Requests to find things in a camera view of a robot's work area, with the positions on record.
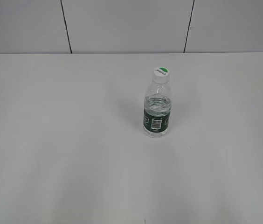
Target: plastic bottle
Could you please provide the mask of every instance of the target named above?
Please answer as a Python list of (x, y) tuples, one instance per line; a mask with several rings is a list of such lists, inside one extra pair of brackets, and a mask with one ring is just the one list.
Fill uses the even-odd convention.
[(143, 128), (148, 136), (159, 138), (167, 133), (171, 100), (168, 69), (162, 67), (154, 69), (152, 82), (148, 86), (144, 100)]

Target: bottle base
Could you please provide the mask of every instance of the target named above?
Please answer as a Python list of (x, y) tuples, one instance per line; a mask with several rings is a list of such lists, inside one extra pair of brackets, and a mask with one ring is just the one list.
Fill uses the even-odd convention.
[(164, 130), (163, 132), (158, 132), (158, 133), (155, 133), (155, 132), (151, 132), (151, 131), (148, 131), (145, 126), (143, 125), (143, 129), (146, 133), (147, 136), (151, 137), (151, 138), (160, 138), (160, 137), (163, 137), (167, 132), (168, 132), (168, 129)]

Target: white bottle cap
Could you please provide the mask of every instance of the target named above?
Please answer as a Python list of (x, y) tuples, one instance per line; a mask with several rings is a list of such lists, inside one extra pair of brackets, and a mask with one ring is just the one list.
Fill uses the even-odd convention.
[(169, 70), (163, 67), (155, 68), (153, 81), (158, 84), (165, 84), (169, 81)]

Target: white tabletop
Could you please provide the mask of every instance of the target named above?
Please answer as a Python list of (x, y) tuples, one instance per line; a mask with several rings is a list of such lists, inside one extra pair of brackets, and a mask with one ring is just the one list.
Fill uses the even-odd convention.
[(0, 55), (0, 224), (144, 222), (263, 224), (263, 53)]

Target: bottle label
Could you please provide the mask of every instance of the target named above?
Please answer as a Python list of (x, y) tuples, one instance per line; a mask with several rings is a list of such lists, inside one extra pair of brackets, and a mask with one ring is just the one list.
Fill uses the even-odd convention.
[(169, 125), (170, 112), (162, 117), (155, 117), (150, 115), (146, 110), (144, 110), (144, 127), (154, 133), (163, 132), (168, 128)]

